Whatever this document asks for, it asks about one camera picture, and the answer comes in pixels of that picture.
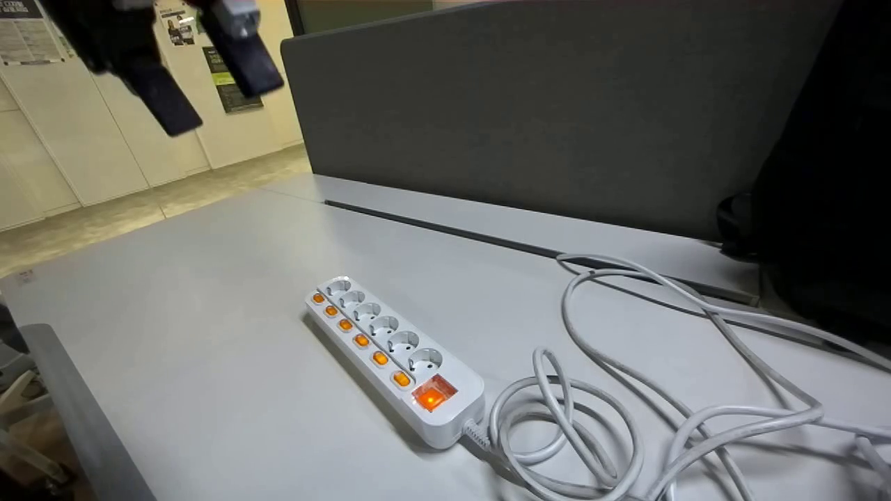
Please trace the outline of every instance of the white cable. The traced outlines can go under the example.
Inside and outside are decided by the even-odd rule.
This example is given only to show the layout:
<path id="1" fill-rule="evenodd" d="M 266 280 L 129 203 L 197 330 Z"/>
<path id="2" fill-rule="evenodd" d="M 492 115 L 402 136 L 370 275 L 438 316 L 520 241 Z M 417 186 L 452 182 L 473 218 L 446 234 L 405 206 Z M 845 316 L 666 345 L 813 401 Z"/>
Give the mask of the white cable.
<path id="1" fill-rule="evenodd" d="M 593 274 L 590 281 L 595 281 L 598 275 L 636 275 L 636 280 L 653 280 L 669 289 L 673 289 L 678 296 L 683 296 L 686 302 L 697 303 L 705 319 L 726 337 L 726 342 L 751 366 L 754 374 L 765 376 L 769 383 L 779 385 L 782 390 L 789 390 L 792 395 L 797 395 L 799 401 L 807 405 L 804 413 L 789 413 L 789 410 L 764 410 L 764 406 L 717 406 L 717 410 L 707 410 L 707 413 L 697 413 L 693 419 L 689 419 L 689 424 L 678 433 L 672 448 L 669 448 L 669 465 L 664 470 L 664 476 L 653 484 L 648 495 L 647 500 L 657 500 L 666 488 L 666 500 L 672 500 L 672 484 L 673 479 L 693 462 L 700 462 L 705 454 L 721 448 L 721 447 L 729 447 L 729 442 L 739 442 L 739 441 L 746 441 L 746 438 L 757 438 L 757 436 L 769 436 L 769 433 L 779 433 L 779 429 L 795 429 L 795 427 L 807 427 L 807 424 L 817 424 L 817 427 L 828 427 L 828 429 L 846 429 L 846 433 L 854 433 L 854 436 L 881 436 L 881 438 L 889 438 L 889 433 L 874 433 L 874 429 L 859 429 L 859 427 L 839 427 L 839 424 L 818 424 L 822 422 L 822 406 L 817 398 L 811 398 L 804 390 L 799 390 L 797 385 L 792 385 L 782 374 L 776 374 L 771 366 L 765 366 L 754 351 L 750 351 L 750 345 L 744 345 L 735 331 L 724 323 L 724 319 L 744 319 L 744 320 L 757 320 L 757 323 L 769 323 L 769 327 L 776 327 L 776 330 L 792 330 L 797 335 L 807 335 L 807 337 L 817 337 L 822 342 L 831 342 L 831 345 L 839 345 L 839 348 L 846 348 L 852 351 L 854 356 L 860 356 L 863 363 L 874 366 L 874 369 L 882 369 L 882 370 L 891 370 L 891 363 L 881 353 L 873 353 L 860 345 L 852 345 L 836 335 L 828 335 L 822 330 L 813 330 L 813 327 L 804 327 L 804 323 L 795 323 L 795 320 L 779 320 L 779 319 L 771 319 L 771 316 L 754 316 L 754 313 L 742 313 L 742 309 L 724 309 L 724 307 L 712 307 L 707 302 L 701 302 L 697 292 L 692 292 L 689 288 L 644 269 L 644 264 L 636 264 L 636 262 L 625 262 L 625 259 L 609 259 L 609 256 L 586 256 L 586 259 L 598 259 L 598 262 L 609 262 L 616 269 L 630 269 L 630 270 L 605 270 L 605 274 Z M 761 419 L 771 419 L 771 422 L 761 422 L 761 424 L 750 424 L 750 427 L 739 427 L 739 429 L 729 429 L 719 438 L 710 438 L 710 441 L 701 441 L 697 442 L 689 454 L 678 456 L 683 447 L 692 442 L 692 436 L 697 427 L 701 427 L 705 422 L 710 419 L 719 419 L 719 416 L 761 416 Z"/>
<path id="2" fill-rule="evenodd" d="M 527 484 L 540 500 L 627 500 L 630 488 L 636 484 L 644 468 L 644 451 L 633 416 L 625 410 L 621 401 L 609 398 L 593 385 L 568 378 L 561 359 L 552 351 L 538 348 L 533 353 L 533 369 L 534 376 L 520 378 L 499 392 L 488 419 L 488 441 L 483 441 L 473 433 L 467 438 L 476 447 L 485 447 L 492 454 L 492 462 L 506 468 L 520 484 Z M 582 405 L 575 392 L 608 405 L 621 419 L 621 424 L 627 427 L 627 441 L 616 441 L 627 442 L 630 456 L 625 461 L 625 465 L 595 442 L 590 427 L 579 424 L 579 416 L 595 416 L 595 410 Z M 512 433 L 529 422 L 556 424 L 561 441 L 548 441 L 548 447 L 533 454 L 512 451 Z M 533 470 L 543 461 L 552 461 L 562 448 L 562 442 L 568 442 L 579 454 L 582 465 L 593 474 L 595 484 L 575 484 Z"/>
<path id="3" fill-rule="evenodd" d="M 572 264 L 575 259 L 595 259 L 595 262 L 605 262 L 608 269 L 576 269 L 576 264 Z M 729 461 L 726 447 L 735 447 L 735 442 L 744 442 L 744 441 L 761 438 L 761 436 L 774 436 L 782 429 L 799 429 L 799 427 L 822 427 L 822 429 L 854 436 L 854 447 L 859 447 L 860 456 L 867 461 L 867 465 L 873 465 L 873 470 L 886 483 L 886 488 L 891 484 L 891 465 L 874 448 L 874 441 L 891 442 L 891 433 L 828 422 L 822 405 L 811 392 L 797 388 L 792 378 L 785 378 L 779 370 L 774 370 L 769 363 L 764 363 L 733 331 L 729 320 L 744 323 L 744 327 L 757 327 L 757 330 L 764 330 L 764 327 L 776 330 L 769 335 L 776 335 L 782 339 L 804 337 L 804 339 L 828 342 L 828 345 L 845 348 L 846 353 L 859 356 L 867 366 L 874 366 L 881 370 L 891 370 L 891 363 L 886 356 L 867 351 L 867 348 L 860 348 L 845 337 L 836 337 L 831 331 L 813 330 L 807 323 L 795 323 L 785 319 L 771 319 L 771 316 L 761 316 L 761 313 L 726 309 L 726 307 L 707 303 L 693 289 L 689 289 L 689 288 L 683 288 L 683 285 L 678 285 L 678 281 L 672 281 L 672 280 L 666 280 L 637 262 L 595 256 L 595 255 L 572 255 L 572 256 L 561 256 L 556 264 L 565 269 L 568 274 L 575 274 L 575 280 L 568 281 L 568 288 L 562 289 L 562 298 L 561 298 L 561 319 L 562 319 L 562 327 L 572 335 L 572 339 L 608 376 L 621 383 L 630 392 L 636 392 L 644 405 L 648 405 L 678 433 L 672 438 L 672 447 L 666 454 L 666 468 L 664 468 L 661 479 L 648 488 L 647 501 L 654 501 L 661 495 L 666 495 L 666 501 L 672 501 L 678 476 L 693 462 L 701 462 L 701 461 L 707 462 L 710 454 L 719 454 L 724 470 L 729 474 L 729 483 L 733 483 L 729 494 L 739 494 L 744 501 L 750 501 L 751 490 L 750 490 L 742 468 Z M 701 319 L 710 320 L 721 331 L 721 337 L 744 356 L 744 363 L 769 388 L 774 388 L 776 392 L 785 390 L 789 395 L 803 401 L 804 410 L 769 410 L 769 406 L 724 405 L 724 406 L 692 413 L 666 388 L 647 378 L 641 370 L 627 369 L 618 359 L 595 351 L 579 335 L 579 330 L 575 327 L 575 319 L 572 319 L 572 307 L 568 307 L 572 296 L 582 285 L 589 285 L 589 281 L 595 285 L 602 280 L 647 280 L 661 288 L 669 288 L 672 292 L 678 292 L 680 298 L 693 303 L 701 313 Z M 630 413 L 621 406 L 621 401 L 605 395 L 593 385 L 568 378 L 565 370 L 561 369 L 561 359 L 552 351 L 534 351 L 533 369 L 534 369 L 534 376 L 509 385 L 495 398 L 490 419 L 488 419 L 488 438 L 479 438 L 476 433 L 467 429 L 470 442 L 483 447 L 490 454 L 495 468 L 504 468 L 506 476 L 512 476 L 516 483 L 520 483 L 524 488 L 529 488 L 533 494 L 538 494 L 543 500 L 609 500 L 609 501 L 630 500 L 630 490 L 637 483 L 637 474 L 644 468 L 644 451 L 641 451 L 637 429 L 636 429 Z M 686 422 L 680 424 L 647 390 L 661 395 Z M 595 419 L 595 424 L 605 429 L 605 436 L 609 436 L 612 441 L 621 441 L 621 436 L 616 429 L 609 429 L 609 422 L 598 419 L 595 410 L 576 401 L 575 392 L 582 392 L 589 398 L 598 398 L 621 419 L 621 424 L 627 427 L 627 442 L 625 442 L 627 454 L 630 454 L 627 461 L 609 456 L 595 442 L 590 429 L 579 424 L 579 416 Z M 754 422 L 744 424 L 744 427 L 724 429 L 719 436 L 710 436 L 705 429 L 707 422 L 729 419 L 729 416 L 733 419 L 754 419 Z M 529 424 L 529 422 L 552 422 L 552 424 L 556 424 L 561 433 L 547 447 L 540 447 L 534 451 L 512 451 L 509 438 L 512 438 L 516 427 Z M 582 465 L 593 474 L 595 484 L 562 483 L 562 479 L 552 479 L 552 476 L 533 470 L 534 465 L 556 456 L 565 447 L 572 447 L 576 451 Z"/>

